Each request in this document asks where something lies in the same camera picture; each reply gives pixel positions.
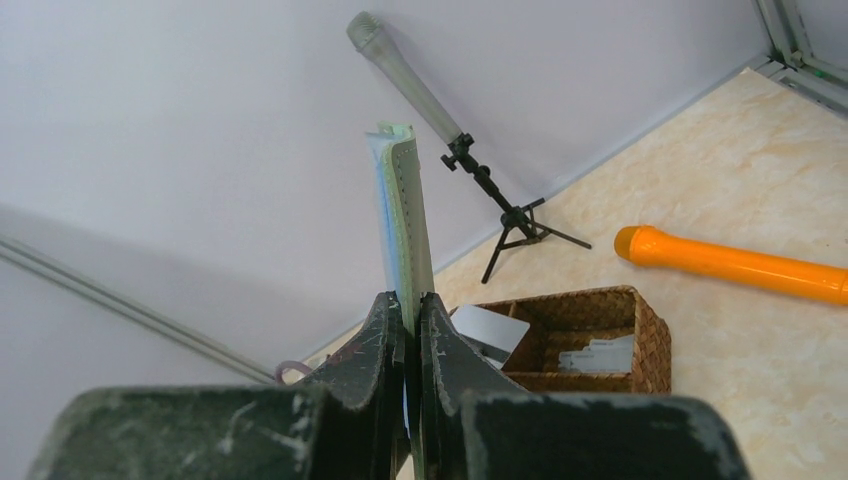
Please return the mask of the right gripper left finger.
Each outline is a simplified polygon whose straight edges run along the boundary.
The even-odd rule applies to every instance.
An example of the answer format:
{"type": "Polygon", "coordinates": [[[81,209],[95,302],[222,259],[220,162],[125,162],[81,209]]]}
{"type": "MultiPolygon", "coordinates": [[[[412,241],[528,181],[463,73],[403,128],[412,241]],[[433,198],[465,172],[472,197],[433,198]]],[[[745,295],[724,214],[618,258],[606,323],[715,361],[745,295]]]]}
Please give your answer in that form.
{"type": "Polygon", "coordinates": [[[72,400],[31,479],[392,479],[406,458],[392,292],[290,386],[109,387],[72,400]]]}

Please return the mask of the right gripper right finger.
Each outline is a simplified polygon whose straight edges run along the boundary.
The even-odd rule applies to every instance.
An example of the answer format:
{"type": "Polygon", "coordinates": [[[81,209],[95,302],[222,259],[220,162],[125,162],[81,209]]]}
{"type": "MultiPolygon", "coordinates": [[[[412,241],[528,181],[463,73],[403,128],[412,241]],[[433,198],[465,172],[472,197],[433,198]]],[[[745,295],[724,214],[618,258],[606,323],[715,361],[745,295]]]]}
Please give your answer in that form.
{"type": "Polygon", "coordinates": [[[691,397],[533,392],[464,339],[436,294],[419,323],[422,479],[747,479],[731,428],[691,397]]]}

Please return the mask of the dark grey credit card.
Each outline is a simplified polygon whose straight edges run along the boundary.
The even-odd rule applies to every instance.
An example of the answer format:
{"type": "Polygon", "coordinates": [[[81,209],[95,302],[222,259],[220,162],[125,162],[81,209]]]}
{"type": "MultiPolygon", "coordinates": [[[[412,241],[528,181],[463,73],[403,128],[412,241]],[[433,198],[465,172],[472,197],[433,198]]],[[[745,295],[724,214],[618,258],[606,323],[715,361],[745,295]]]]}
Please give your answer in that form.
{"type": "Polygon", "coordinates": [[[450,317],[456,331],[498,369],[530,328],[527,322],[474,305],[462,305],[450,317]]]}

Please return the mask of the brown wicker divided basket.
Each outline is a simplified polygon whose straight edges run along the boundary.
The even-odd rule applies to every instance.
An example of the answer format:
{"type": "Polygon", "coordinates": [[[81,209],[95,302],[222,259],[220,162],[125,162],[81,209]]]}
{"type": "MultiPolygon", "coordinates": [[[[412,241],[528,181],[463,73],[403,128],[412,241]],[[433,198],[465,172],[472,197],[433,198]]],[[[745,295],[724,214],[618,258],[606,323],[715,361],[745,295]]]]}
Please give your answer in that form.
{"type": "Polygon", "coordinates": [[[631,286],[503,300],[479,306],[527,322],[530,328],[500,370],[533,392],[667,394],[672,386],[671,334],[666,322],[631,286]],[[563,351],[582,350],[592,339],[634,336],[632,371],[566,373],[563,351]]]}

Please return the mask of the green card holder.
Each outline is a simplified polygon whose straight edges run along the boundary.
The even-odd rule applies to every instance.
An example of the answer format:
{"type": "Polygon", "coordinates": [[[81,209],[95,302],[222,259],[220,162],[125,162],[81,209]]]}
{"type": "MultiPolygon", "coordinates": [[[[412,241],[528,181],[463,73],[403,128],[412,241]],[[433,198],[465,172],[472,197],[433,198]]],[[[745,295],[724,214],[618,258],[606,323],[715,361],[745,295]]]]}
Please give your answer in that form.
{"type": "Polygon", "coordinates": [[[422,298],[435,291],[416,135],[410,125],[380,122],[366,139],[387,285],[397,295],[405,330],[414,335],[422,298]]]}

